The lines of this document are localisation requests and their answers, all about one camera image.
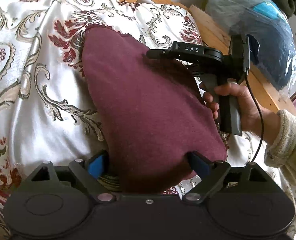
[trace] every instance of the circular pad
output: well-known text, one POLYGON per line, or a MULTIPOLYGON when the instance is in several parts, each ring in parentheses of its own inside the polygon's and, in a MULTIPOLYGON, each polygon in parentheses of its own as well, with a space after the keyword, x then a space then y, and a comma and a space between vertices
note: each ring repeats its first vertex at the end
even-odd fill
POLYGON ((285 194, 217 193, 208 201, 213 219, 242 236, 271 236, 285 230, 295 209, 285 194))
POLYGON ((9 227, 18 234, 41 238, 74 228, 89 210, 89 199, 83 193, 56 183, 29 192, 15 191, 7 200, 3 214, 9 227))

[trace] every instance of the metal bolt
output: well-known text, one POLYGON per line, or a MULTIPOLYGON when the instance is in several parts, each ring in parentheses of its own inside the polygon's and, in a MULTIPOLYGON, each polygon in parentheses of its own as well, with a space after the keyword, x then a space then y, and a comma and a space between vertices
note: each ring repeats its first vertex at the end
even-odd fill
POLYGON ((113 195, 110 193, 101 193, 97 198, 101 201, 111 201, 113 199, 113 195))
POLYGON ((189 201, 198 201, 201 199, 201 196, 198 193, 188 193, 187 195, 185 195, 185 197, 186 197, 186 200, 189 200, 189 201))
POLYGON ((153 204, 153 202, 154 202, 154 201, 153 201, 152 199, 147 199, 147 200, 146 200, 146 203, 147 203, 147 204, 153 204))

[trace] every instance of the plastic bag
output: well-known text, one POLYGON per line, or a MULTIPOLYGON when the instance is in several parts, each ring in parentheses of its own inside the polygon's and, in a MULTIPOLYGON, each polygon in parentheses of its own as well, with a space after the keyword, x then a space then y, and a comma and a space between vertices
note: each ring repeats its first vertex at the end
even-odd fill
POLYGON ((271 0, 208 0, 206 12, 232 34, 253 36, 259 48, 252 62, 281 93, 289 96, 296 80, 296 51, 291 27, 271 0))

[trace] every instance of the white bedspread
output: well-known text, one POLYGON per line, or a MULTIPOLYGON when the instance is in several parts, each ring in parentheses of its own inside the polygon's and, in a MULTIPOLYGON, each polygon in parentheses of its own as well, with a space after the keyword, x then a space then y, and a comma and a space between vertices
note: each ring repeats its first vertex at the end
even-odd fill
MULTIPOLYGON (((167 48, 173 41, 202 44, 191 15, 177 6, 0 0, 0 239, 9 235, 2 207, 21 176, 44 160, 67 165, 106 148, 80 60, 84 31, 92 24, 130 33, 151 49, 167 48)), ((258 140, 244 133, 232 136, 229 144, 228 162, 243 167, 258 140)), ((263 152, 264 147, 256 161, 296 206, 296 189, 278 169, 263 164, 263 152)), ((182 196, 199 181, 183 181, 169 192, 182 196)), ((295 234, 296 219, 289 230, 291 237, 295 234)))

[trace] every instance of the finger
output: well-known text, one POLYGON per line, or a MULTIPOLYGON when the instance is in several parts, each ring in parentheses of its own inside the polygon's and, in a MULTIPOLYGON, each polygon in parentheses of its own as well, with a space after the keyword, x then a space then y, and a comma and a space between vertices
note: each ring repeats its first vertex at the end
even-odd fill
POLYGON ((203 83, 199 84, 199 88, 205 91, 207 90, 206 86, 203 83))
POLYGON ((218 112, 213 112, 213 119, 216 120, 219 116, 218 112))
POLYGON ((219 104, 218 103, 207 103, 206 107, 210 108, 212 112, 216 112, 219 110, 219 104))
POLYGON ((202 99, 206 103, 211 103, 213 101, 213 96, 209 92, 204 92, 202 95, 202 99))
POLYGON ((214 88, 214 92, 220 96, 232 95, 235 97, 241 97, 248 93, 246 86, 238 85, 235 83, 227 83, 214 88))

